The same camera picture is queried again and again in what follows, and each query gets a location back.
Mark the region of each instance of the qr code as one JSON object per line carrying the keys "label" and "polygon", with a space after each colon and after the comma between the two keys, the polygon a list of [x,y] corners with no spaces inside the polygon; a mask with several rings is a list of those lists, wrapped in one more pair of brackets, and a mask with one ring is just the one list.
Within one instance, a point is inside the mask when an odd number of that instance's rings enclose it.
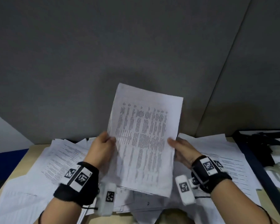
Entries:
{"label": "qr code", "polygon": [[75,179],[75,182],[77,182],[79,185],[83,186],[86,181],[88,180],[88,176],[84,174],[83,172],[79,173],[78,177]]}
{"label": "qr code", "polygon": [[206,171],[215,169],[214,166],[213,166],[213,164],[212,164],[210,161],[203,163],[203,165],[204,165]]}
{"label": "qr code", "polygon": [[115,192],[108,191],[107,196],[106,196],[106,202],[113,202],[114,194],[115,194]]}
{"label": "qr code", "polygon": [[187,182],[180,183],[179,187],[182,193],[190,191]]}
{"label": "qr code", "polygon": [[221,167],[221,168],[223,167],[222,164],[221,164],[219,161],[214,160],[214,162],[215,162],[215,164],[216,164],[218,167]]}
{"label": "qr code", "polygon": [[76,172],[76,169],[69,169],[68,172],[65,174],[64,177],[71,178],[72,175]]}

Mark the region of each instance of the person's right hand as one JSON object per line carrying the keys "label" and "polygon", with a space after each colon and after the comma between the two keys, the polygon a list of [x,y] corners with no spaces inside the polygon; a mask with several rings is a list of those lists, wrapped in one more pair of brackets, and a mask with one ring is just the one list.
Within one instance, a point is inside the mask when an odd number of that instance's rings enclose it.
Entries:
{"label": "person's right hand", "polygon": [[188,141],[176,138],[168,138],[168,144],[175,148],[175,160],[184,164],[187,168],[192,166],[192,163],[202,154],[198,152]]}

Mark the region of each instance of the person's left hand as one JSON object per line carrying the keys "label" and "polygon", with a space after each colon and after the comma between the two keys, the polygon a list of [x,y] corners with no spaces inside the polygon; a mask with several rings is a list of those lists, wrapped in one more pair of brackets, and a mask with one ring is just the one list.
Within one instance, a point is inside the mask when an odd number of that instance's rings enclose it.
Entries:
{"label": "person's left hand", "polygon": [[107,132],[102,132],[92,142],[91,147],[86,155],[84,162],[90,163],[97,169],[110,162],[115,149],[115,137],[109,137]]}

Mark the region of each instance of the white tracking device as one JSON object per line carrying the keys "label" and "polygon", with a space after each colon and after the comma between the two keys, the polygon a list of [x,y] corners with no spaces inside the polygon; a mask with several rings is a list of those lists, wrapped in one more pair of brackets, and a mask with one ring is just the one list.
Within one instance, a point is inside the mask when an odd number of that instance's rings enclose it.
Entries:
{"label": "white tracking device", "polygon": [[115,201],[116,184],[102,182],[98,187],[100,192],[96,197],[95,205],[98,209],[94,213],[99,216],[111,216]]}
{"label": "white tracking device", "polygon": [[179,191],[180,198],[182,199],[183,205],[186,206],[189,204],[194,204],[196,201],[187,176],[177,176],[175,177],[175,182]]}

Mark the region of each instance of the white wall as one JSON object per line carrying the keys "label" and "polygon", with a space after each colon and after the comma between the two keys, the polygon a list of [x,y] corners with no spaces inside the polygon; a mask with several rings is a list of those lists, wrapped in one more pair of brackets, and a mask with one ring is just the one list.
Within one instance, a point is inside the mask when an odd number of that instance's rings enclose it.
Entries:
{"label": "white wall", "polygon": [[0,117],[0,153],[29,148],[33,143]]}

